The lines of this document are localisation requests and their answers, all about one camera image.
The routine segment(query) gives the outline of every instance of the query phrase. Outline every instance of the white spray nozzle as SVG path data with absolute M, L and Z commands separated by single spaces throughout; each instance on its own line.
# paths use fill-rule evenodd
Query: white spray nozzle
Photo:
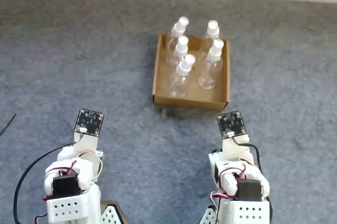
M 174 55 L 182 59 L 184 56 L 186 56 L 188 51 L 188 43 L 189 39 L 186 36 L 181 36 L 178 39 L 178 43 L 175 46 Z
M 221 52 L 222 48 L 224 46 L 224 43 L 220 39 L 215 39 L 213 40 L 213 45 L 210 48 L 210 51 L 207 55 L 207 59 L 210 60 L 211 62 L 216 62 L 221 59 Z
M 176 68 L 176 72 L 180 76 L 187 76 L 195 63 L 195 57 L 192 54 L 186 55 L 183 60 L 180 61 Z
M 211 20 L 207 25 L 207 36 L 212 39 L 219 38 L 219 25 L 217 21 Z
M 174 36 L 182 36 L 186 30 L 186 26 L 189 24 L 189 19 L 187 17 L 180 17 L 178 22 L 174 24 L 172 28 L 172 35 Z

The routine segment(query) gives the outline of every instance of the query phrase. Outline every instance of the plastic bottle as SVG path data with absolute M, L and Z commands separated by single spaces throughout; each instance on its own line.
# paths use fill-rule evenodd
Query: plastic bottle
M 170 85 L 171 97 L 177 99 L 183 99 L 186 97 L 189 82 L 189 78 L 187 76 L 190 73 L 194 63 L 195 57 L 191 54 L 188 54 L 177 65 Z
M 177 66 L 179 62 L 187 55 L 189 39 L 186 36 L 178 38 L 178 43 L 175 46 L 174 53 L 166 58 L 167 63 L 172 66 Z
M 218 39 L 220 34 L 219 25 L 217 21 L 211 20 L 207 25 L 207 32 L 201 41 L 198 64 L 203 63 L 206 60 L 206 56 L 213 45 L 213 40 Z
M 175 46 L 178 43 L 178 38 L 184 35 L 189 19 L 187 17 L 180 17 L 178 22 L 174 24 L 171 32 L 166 36 L 166 52 L 167 57 L 172 56 Z
M 198 84 L 205 89 L 214 88 L 219 72 L 223 66 L 221 57 L 224 43 L 220 39 L 215 39 L 210 48 L 206 60 L 202 63 L 201 75 L 198 78 Z

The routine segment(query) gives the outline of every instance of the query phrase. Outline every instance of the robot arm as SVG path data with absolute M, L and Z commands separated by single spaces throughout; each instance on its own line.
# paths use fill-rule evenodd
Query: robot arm
M 102 223 L 101 191 L 95 182 L 102 170 L 103 153 L 96 149 L 103 117 L 81 109 L 74 145 L 64 147 L 57 161 L 45 170 L 48 223 Z
M 270 185 L 245 146 L 249 136 L 241 113 L 220 115 L 218 123 L 223 136 L 222 149 L 209 154 L 217 192 L 211 193 L 214 205 L 206 210 L 200 223 L 270 224 Z

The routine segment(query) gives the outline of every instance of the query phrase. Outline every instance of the black cable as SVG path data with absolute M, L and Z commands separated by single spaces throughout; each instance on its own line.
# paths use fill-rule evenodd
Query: black cable
M 13 117 L 11 118 L 11 120 L 7 123 L 6 127 L 4 127 L 4 129 L 0 132 L 0 136 L 2 135 L 3 132 L 5 132 L 6 128 L 8 128 L 8 126 L 12 123 L 12 121 L 14 120 L 16 114 L 13 115 Z
M 239 145 L 239 146 L 244 146 L 244 147 L 252 147 L 255 149 L 256 151 L 256 159 L 257 159 L 257 166 L 259 167 L 259 170 L 261 172 L 261 174 L 263 174 L 262 172 L 262 168 L 261 168 L 261 162 L 260 162 L 260 152 L 259 152 L 259 149 L 257 148 L 257 146 L 253 145 L 253 144 L 239 144 L 235 139 L 234 137 L 232 137 L 233 141 L 235 142 L 235 144 Z M 269 196 L 266 197 L 266 199 L 268 200 L 269 202 L 269 209 L 270 209 L 270 224 L 273 222 L 273 206 L 272 206 L 272 203 L 270 201 L 270 198 Z
M 19 182 L 17 183 L 16 189 L 15 189 L 15 193 L 14 193 L 14 203 L 13 203 L 13 217 L 14 217 L 14 221 L 16 224 L 21 224 L 18 216 L 17 216 L 17 200 L 18 200 L 18 196 L 19 196 L 19 191 L 20 191 L 20 187 L 22 185 L 23 180 L 25 179 L 25 177 L 27 176 L 28 172 L 33 168 L 34 165 L 37 164 L 37 162 L 39 162 L 42 158 L 44 158 L 45 156 L 48 156 L 50 153 L 53 153 L 54 151 L 57 151 L 59 149 L 62 149 L 63 147 L 67 147 L 70 145 L 73 145 L 74 143 L 70 143 L 70 144 L 63 144 L 60 145 L 48 152 L 46 152 L 45 154 L 43 154 L 42 156 L 40 156 L 39 158 L 37 158 L 34 162 L 32 162 L 27 169 L 23 172 Z
M 219 198 L 219 203 L 217 204 L 217 213 L 216 213 L 216 218 L 215 218 L 215 224 L 217 224 L 217 221 L 218 221 L 217 218 L 219 217 L 220 201 L 221 201 L 221 198 Z
M 35 219 L 34 219 L 34 223 L 35 223 L 35 224 L 38 224 L 38 218 L 46 217 L 47 215 L 48 215 L 48 214 L 46 213 L 46 214 L 44 214 L 44 215 L 38 215 L 38 216 L 36 216 Z

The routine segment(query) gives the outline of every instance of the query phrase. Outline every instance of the open cardboard box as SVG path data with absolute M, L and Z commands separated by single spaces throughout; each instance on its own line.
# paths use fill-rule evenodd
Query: open cardboard box
M 196 36 L 187 36 L 189 38 L 189 54 L 193 54 L 198 60 L 198 51 L 201 44 L 201 38 Z M 166 64 L 166 35 L 160 35 L 157 45 L 156 62 L 153 78 L 153 101 L 155 104 L 201 107 L 206 109 L 222 110 L 230 101 L 230 42 L 224 41 L 222 49 L 223 67 L 219 74 L 217 84 L 213 89 L 203 89 L 197 79 L 200 76 L 201 69 L 197 63 L 193 66 L 188 78 L 189 86 L 185 99 L 176 99 L 169 96 L 168 81 L 169 75 L 174 71 Z

